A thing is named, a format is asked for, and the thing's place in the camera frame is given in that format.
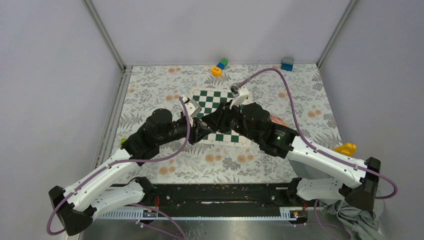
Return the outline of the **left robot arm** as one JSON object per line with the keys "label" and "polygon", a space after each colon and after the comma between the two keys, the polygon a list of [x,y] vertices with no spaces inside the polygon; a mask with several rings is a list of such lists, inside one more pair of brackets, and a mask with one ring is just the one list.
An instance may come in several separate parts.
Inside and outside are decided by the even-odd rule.
{"label": "left robot arm", "polygon": [[187,144],[195,144],[213,130],[196,117],[192,107],[187,107],[178,120],[172,113],[159,108],[145,123],[130,135],[121,147],[104,163],[88,175],[67,187],[54,186],[48,192],[53,207],[53,217],[58,217],[63,229],[60,233],[74,236],[87,229],[100,215],[124,205],[140,202],[144,206],[155,200],[154,187],[146,178],[128,183],[124,188],[105,192],[116,180],[145,163],[155,163],[160,146],[183,139],[182,146],[159,161],[178,155]]}

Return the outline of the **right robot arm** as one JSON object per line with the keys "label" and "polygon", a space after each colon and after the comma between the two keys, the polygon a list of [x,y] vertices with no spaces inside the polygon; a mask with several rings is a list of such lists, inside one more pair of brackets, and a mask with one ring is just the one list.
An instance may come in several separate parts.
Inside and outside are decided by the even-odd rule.
{"label": "right robot arm", "polygon": [[292,180],[291,189],[286,193],[291,205],[299,206],[305,200],[343,200],[354,208],[373,211],[380,180],[380,160],[349,157],[313,145],[296,130],[272,122],[270,113],[255,102],[243,108],[222,102],[218,109],[201,119],[214,132],[233,130],[258,144],[260,150],[270,156],[303,163],[330,176]]}

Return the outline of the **person's hand painted nails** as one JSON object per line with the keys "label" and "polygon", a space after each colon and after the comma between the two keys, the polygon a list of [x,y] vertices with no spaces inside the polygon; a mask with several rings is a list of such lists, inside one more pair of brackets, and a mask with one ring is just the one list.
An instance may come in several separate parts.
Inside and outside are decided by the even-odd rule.
{"label": "person's hand painted nails", "polygon": [[270,115],[270,120],[275,124],[285,126],[285,127],[289,127],[289,125],[283,119],[281,119],[277,116]]}

